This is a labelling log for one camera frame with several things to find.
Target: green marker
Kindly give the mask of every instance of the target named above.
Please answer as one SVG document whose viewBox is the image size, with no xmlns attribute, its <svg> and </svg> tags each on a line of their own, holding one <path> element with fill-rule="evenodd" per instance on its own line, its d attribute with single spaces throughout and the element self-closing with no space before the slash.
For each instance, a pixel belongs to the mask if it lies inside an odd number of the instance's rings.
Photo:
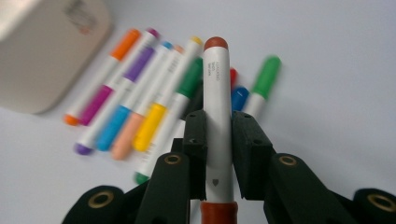
<svg viewBox="0 0 396 224">
<path fill-rule="evenodd" d="M 262 65 L 243 111 L 253 118 L 260 116 L 268 95 L 275 82 L 281 61 L 277 56 L 268 57 Z"/>
<path fill-rule="evenodd" d="M 174 132 L 177 121 L 183 116 L 184 110 L 202 80 L 202 73 L 203 60 L 202 58 L 197 58 L 191 64 L 190 69 L 174 93 L 165 118 L 155 133 L 148 150 L 145 152 L 142 163 L 135 173 L 134 178 L 137 184 L 143 184 L 149 179 L 158 158 L 170 150 L 170 148 L 165 148 L 167 146 L 166 143 L 172 137 L 171 133 Z"/>
</svg>

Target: white box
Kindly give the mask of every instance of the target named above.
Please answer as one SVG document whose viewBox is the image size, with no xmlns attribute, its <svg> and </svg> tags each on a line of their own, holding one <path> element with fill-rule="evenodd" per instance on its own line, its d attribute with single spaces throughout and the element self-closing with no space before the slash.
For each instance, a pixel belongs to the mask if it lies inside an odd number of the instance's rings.
<svg viewBox="0 0 396 224">
<path fill-rule="evenodd" d="M 0 106 L 51 108 L 110 31 L 100 0 L 1 0 Z"/>
</svg>

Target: purple marker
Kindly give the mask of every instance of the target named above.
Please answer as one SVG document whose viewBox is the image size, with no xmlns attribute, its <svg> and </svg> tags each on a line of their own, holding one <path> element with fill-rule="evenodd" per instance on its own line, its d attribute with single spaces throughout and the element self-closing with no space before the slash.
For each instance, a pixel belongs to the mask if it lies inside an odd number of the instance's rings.
<svg viewBox="0 0 396 224">
<path fill-rule="evenodd" d="M 159 38 L 159 34 L 154 29 L 147 29 L 145 33 L 137 40 L 133 48 L 124 57 L 121 64 L 114 71 L 114 75 L 109 77 L 91 101 L 87 104 L 81 113 L 79 123 L 82 125 L 89 125 L 93 117 L 96 115 L 106 99 L 117 88 L 120 79 L 125 76 L 125 73 L 130 68 L 131 64 L 139 57 L 139 54 L 146 48 L 153 46 Z"/>
<path fill-rule="evenodd" d="M 142 74 L 146 64 L 148 64 L 154 54 L 155 51 L 153 48 L 144 49 L 137 61 L 125 73 L 125 76 L 121 78 L 120 84 L 115 89 L 115 92 L 111 94 L 103 108 L 101 108 L 99 113 L 92 120 L 91 125 L 88 127 L 86 132 L 77 141 L 76 152 L 78 154 L 88 155 L 92 152 L 95 147 L 96 138 L 105 127 L 107 120 L 114 113 L 114 110 L 120 103 L 120 100 L 134 90 L 134 86 L 139 75 Z"/>
</svg>

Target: brown marker tip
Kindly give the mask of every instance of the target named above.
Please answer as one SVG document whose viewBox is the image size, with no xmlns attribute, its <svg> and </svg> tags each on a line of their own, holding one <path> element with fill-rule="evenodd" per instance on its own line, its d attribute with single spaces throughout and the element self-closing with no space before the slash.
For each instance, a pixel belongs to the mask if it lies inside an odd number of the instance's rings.
<svg viewBox="0 0 396 224">
<path fill-rule="evenodd" d="M 210 39 L 206 40 L 204 50 L 210 49 L 212 47 L 222 47 L 228 49 L 227 41 L 219 36 L 213 36 Z"/>
</svg>

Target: white table surface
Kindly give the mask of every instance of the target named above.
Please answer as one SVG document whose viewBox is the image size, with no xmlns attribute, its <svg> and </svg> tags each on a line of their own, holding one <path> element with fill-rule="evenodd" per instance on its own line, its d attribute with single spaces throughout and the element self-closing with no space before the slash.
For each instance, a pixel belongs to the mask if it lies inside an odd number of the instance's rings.
<svg viewBox="0 0 396 224">
<path fill-rule="evenodd" d="M 157 29 L 174 44 L 192 35 L 228 41 L 238 84 L 251 87 L 263 59 L 281 73 L 260 125 L 277 152 L 303 159 L 331 190 L 396 194 L 396 14 L 394 1 L 106 0 L 114 31 L 62 101 L 40 115 L 0 108 L 0 223 L 60 223 L 88 189 L 128 191 L 139 156 L 82 157 L 72 147 L 83 128 L 63 124 L 120 36 Z M 266 223 L 261 202 L 240 199 L 239 223 Z M 200 223 L 192 213 L 191 223 Z"/>
</svg>

